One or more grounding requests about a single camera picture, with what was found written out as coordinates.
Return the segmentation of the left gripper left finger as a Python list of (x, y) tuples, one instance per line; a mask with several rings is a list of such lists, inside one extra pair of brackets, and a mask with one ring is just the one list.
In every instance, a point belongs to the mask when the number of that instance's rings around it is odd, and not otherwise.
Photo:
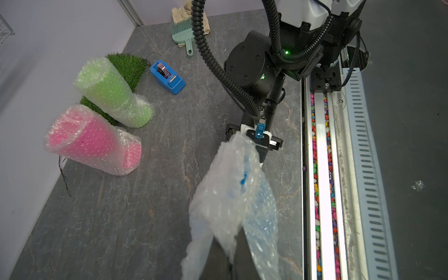
[(219, 242), (214, 239), (200, 280), (231, 280), (232, 265)]

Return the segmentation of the clear tape roll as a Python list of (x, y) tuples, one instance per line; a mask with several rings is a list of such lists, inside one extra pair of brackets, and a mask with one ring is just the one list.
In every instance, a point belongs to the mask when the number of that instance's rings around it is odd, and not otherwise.
[(162, 77), (164, 77), (165, 79), (168, 79), (171, 77), (171, 73), (169, 72), (169, 70), (166, 68), (166, 66), (162, 63), (158, 63), (157, 64), (157, 71), (161, 74)]

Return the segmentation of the blue plastic wine glass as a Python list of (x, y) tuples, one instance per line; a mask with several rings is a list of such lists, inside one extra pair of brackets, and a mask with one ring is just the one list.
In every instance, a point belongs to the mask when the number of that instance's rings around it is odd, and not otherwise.
[(249, 175), (250, 171), (251, 171), (251, 167), (250, 167), (250, 156), (245, 155), (244, 156), (244, 160), (243, 160), (243, 178), (240, 181), (240, 184), (243, 186), (246, 184), (247, 181), (247, 176)]

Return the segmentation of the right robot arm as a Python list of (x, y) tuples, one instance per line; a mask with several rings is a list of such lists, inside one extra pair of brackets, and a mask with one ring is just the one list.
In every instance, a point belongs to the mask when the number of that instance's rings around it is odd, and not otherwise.
[(225, 91), (243, 111), (241, 123), (228, 125), (255, 142), (260, 161), (283, 141), (271, 134), (284, 81), (310, 79), (312, 91), (341, 90), (348, 78), (337, 70), (339, 56), (353, 40), (362, 41), (360, 14), (364, 1), (264, 1), (269, 34), (251, 31), (224, 64), (215, 59), (205, 37), (204, 1), (193, 1), (192, 32), (198, 51)]

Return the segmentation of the blue tape dispenser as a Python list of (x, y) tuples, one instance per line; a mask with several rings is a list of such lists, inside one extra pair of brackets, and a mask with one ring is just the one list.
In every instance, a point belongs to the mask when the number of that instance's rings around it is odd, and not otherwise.
[(162, 60), (151, 65), (150, 73), (161, 87), (174, 95), (180, 93), (186, 86), (184, 79)]

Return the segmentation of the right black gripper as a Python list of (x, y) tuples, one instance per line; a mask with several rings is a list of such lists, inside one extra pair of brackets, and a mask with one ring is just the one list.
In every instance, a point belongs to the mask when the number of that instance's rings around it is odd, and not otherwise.
[[(261, 119), (266, 120), (268, 132), (271, 130), (277, 106), (286, 95), (283, 85), (287, 73), (286, 68), (274, 62), (270, 47), (270, 38), (253, 30), (232, 50), (225, 63), (226, 73), (248, 93), (257, 106)], [(252, 126), (253, 121), (257, 120), (253, 120), (250, 113), (244, 111), (240, 124), (226, 126), (225, 140), (230, 140), (231, 136), (240, 131), (242, 122)], [(273, 140), (277, 142), (273, 149), (255, 144), (261, 164), (269, 151), (282, 147), (282, 139), (273, 136)]]

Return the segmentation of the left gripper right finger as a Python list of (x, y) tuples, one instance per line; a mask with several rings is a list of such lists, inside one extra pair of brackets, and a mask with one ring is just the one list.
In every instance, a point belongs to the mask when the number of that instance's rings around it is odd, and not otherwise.
[(237, 237), (237, 246), (232, 264), (233, 280), (260, 280), (259, 273), (252, 258), (252, 252), (246, 238), (245, 230), (241, 228)]

